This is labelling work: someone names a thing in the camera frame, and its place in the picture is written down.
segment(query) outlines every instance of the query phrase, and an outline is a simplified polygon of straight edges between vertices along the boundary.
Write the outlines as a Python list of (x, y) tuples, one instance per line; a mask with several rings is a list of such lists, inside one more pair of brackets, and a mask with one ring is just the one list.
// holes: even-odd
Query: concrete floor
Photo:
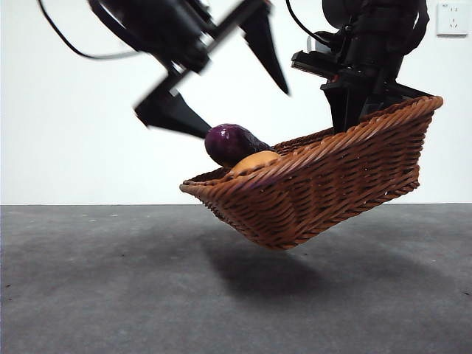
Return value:
[(472, 353), (472, 204), (287, 252), (202, 206), (4, 206), (4, 354)]

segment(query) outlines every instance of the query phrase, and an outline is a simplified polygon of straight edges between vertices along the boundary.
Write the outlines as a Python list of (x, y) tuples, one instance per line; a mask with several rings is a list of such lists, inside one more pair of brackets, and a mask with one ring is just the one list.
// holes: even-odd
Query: wicker basket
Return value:
[(441, 97), (420, 97), (274, 146), (282, 157), (241, 173), (218, 169), (180, 189), (270, 249), (290, 249), (419, 186), (425, 133)]

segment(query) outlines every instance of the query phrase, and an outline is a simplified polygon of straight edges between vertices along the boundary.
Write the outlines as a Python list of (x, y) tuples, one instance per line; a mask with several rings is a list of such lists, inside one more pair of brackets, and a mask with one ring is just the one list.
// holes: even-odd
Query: eggplant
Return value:
[(205, 149), (217, 164), (234, 167), (245, 157), (260, 151), (274, 151), (250, 131), (237, 124), (221, 124), (209, 130), (205, 137)]

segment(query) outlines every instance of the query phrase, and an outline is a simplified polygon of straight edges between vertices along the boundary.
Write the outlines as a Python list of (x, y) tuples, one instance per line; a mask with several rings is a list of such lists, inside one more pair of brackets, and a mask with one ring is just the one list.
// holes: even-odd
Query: electrical socket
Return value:
[(471, 19), (470, 9), (470, 2), (440, 2), (437, 5), (437, 35), (466, 36)]

